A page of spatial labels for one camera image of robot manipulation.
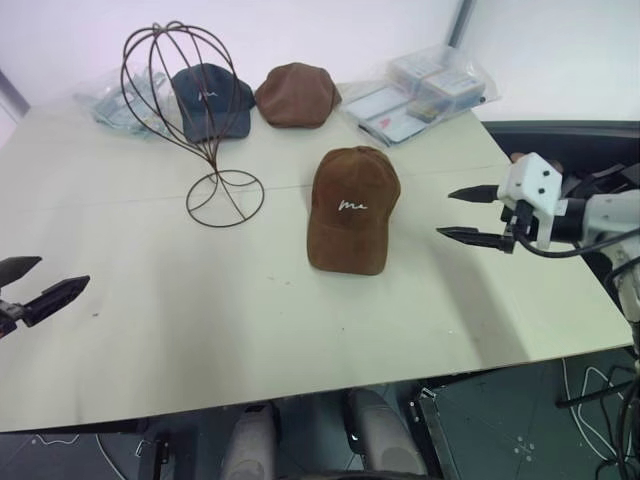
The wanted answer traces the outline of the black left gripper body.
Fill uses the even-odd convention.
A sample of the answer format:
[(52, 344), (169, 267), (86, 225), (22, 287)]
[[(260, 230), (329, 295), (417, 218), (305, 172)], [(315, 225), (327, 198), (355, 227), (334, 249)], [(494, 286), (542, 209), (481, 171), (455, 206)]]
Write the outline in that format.
[(17, 323), (24, 320), (25, 307), (19, 303), (0, 300), (0, 338), (4, 338), (17, 328)]

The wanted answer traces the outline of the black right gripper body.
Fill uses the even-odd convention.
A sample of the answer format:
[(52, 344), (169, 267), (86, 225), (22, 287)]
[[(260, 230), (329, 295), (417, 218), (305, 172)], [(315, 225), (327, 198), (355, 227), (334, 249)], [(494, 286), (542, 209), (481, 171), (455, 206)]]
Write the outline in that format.
[(534, 207), (525, 200), (518, 200), (514, 207), (504, 206), (500, 220), (505, 224), (503, 235), (513, 242), (537, 239), (539, 221), (534, 216)]

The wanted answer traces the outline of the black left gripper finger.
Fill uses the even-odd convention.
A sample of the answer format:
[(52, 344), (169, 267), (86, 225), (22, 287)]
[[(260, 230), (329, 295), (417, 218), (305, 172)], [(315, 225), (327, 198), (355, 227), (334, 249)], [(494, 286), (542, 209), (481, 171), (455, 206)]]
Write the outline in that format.
[(22, 278), (41, 260), (40, 256), (16, 256), (1, 260), (0, 288)]
[(23, 306), (22, 321), (33, 327), (72, 303), (86, 288), (89, 275), (61, 280)]

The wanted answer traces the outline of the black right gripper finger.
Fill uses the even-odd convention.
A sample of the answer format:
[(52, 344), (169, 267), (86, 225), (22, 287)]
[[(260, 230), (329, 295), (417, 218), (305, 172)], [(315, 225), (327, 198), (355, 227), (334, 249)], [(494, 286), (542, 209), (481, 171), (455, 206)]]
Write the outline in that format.
[(506, 235), (480, 232), (472, 227), (439, 227), (437, 232), (449, 239), (465, 245), (491, 248), (511, 254), (514, 250), (514, 238)]
[(492, 203), (497, 200), (497, 192), (497, 185), (477, 185), (455, 190), (448, 197), (471, 203)]

